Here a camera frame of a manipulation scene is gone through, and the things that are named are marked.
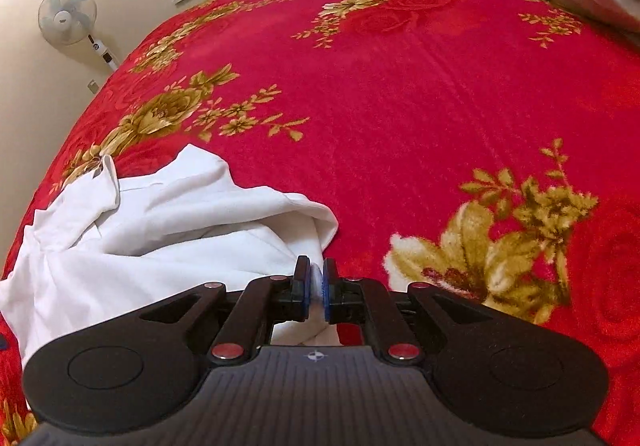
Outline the white shirt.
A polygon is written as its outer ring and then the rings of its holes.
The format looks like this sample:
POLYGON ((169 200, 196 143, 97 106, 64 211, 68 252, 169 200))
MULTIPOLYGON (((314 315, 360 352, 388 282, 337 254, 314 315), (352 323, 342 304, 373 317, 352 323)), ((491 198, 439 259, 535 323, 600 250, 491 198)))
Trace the white shirt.
POLYGON ((1 313, 21 359, 90 325, 207 282, 229 290, 319 263, 337 232, 323 204, 267 186, 242 188, 196 146, 151 175, 122 178, 111 158, 35 213, 1 313))

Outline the white standing fan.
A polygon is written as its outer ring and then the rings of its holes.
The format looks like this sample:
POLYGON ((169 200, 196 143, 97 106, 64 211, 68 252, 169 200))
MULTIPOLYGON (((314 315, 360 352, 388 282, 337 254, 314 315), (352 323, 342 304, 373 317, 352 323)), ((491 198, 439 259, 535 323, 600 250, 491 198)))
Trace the white standing fan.
POLYGON ((111 71, 118 63, 101 39, 94 35, 98 18, 95 0, 43 0, 38 8, 38 26, 43 38, 54 47, 88 40, 93 51, 111 71))

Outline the wall power socket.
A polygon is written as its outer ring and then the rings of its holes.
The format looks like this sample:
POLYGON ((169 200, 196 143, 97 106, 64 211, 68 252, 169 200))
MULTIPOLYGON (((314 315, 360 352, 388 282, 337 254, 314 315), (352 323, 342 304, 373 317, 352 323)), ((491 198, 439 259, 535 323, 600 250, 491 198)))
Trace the wall power socket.
POLYGON ((96 94, 99 91, 99 85, 95 80, 90 80, 90 82, 88 83, 88 88, 93 94, 96 94))

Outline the red floral bed blanket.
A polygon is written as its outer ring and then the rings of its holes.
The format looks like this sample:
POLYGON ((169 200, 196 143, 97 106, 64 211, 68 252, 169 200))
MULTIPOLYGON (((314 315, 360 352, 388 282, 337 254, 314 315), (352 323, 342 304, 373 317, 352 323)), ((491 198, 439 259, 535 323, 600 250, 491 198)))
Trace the red floral bed blanket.
POLYGON ((639 440, 639 50, 545 0, 206 0, 160 24, 79 117, 44 209, 101 153, 186 145, 243 187, 332 210, 340 273, 429 280, 591 346, 596 422, 639 440))

